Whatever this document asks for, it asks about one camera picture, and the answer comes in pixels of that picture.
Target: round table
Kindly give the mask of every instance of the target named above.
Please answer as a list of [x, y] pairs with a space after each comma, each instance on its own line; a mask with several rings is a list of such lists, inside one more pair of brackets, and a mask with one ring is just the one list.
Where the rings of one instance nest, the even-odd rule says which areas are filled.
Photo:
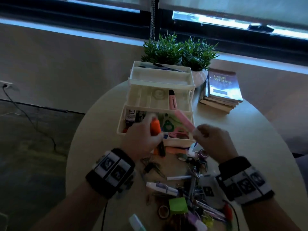
[[[66, 193], [71, 193], [91, 170], [93, 163], [106, 151], [120, 144], [116, 134], [118, 121], [126, 100], [128, 83], [123, 82], [104, 94], [91, 107], [79, 124], [71, 143], [66, 168]], [[198, 92], [193, 100], [195, 125], [208, 123], [229, 131], [240, 155], [257, 167], [268, 179], [276, 193], [276, 200], [300, 229], [307, 229], [308, 198], [302, 175], [286, 143], [269, 121], [249, 102], [243, 101], [230, 114], [198, 103]], [[184, 162], [167, 155], [161, 160], [166, 176], [183, 175]], [[210, 171], [218, 171], [218, 165], [208, 159]], [[159, 230], [159, 220], [154, 202], [146, 206], [147, 190], [140, 174], [125, 197], [112, 198], [107, 207], [104, 230], [129, 230], [128, 218], [135, 213], [148, 231]], [[239, 217], [241, 230], [248, 230], [244, 215], [233, 202]], [[93, 230], [100, 230], [102, 214]], [[212, 230], [223, 230], [215, 224]]]

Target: floor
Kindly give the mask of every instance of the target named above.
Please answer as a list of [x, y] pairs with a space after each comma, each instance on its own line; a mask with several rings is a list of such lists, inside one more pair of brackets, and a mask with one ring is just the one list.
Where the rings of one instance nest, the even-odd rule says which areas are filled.
[[65, 197], [65, 167], [83, 114], [19, 105], [40, 131], [10, 102], [0, 101], [0, 213], [9, 231], [28, 230]]

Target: roller shade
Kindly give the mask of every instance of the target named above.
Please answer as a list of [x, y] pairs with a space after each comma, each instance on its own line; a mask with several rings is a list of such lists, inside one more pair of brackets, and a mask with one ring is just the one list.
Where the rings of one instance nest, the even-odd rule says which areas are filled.
[[308, 29], [308, 0], [160, 0], [159, 8]]
[[78, 0], [143, 11], [151, 10], [151, 0]]

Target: black and white wristband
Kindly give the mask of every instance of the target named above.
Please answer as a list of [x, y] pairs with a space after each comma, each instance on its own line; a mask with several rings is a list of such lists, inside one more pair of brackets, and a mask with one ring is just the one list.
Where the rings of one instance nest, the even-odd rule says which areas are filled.
[[264, 176], [243, 156], [220, 164], [219, 170], [216, 179], [230, 201], [249, 205], [275, 195]]
[[117, 191], [129, 189], [133, 184], [135, 163], [119, 148], [106, 151], [86, 175], [91, 187], [110, 199]]

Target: plastic case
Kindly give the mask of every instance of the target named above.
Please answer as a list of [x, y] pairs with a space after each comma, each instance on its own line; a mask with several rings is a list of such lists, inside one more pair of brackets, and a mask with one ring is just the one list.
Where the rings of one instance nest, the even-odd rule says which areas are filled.
[[[162, 65], [180, 71], [144, 68], [154, 66], [149, 62], [134, 62], [128, 80], [127, 100], [117, 128], [118, 135], [125, 135], [122, 131], [125, 128], [125, 117], [129, 110], [174, 114], [174, 110], [169, 109], [169, 89], [175, 93], [177, 109], [182, 110], [194, 123], [192, 97], [195, 85], [190, 67]], [[159, 90], [159, 99], [156, 99], [157, 90]], [[189, 133], [188, 140], [168, 136], [163, 141], [165, 147], [190, 147], [195, 142], [191, 133]]]

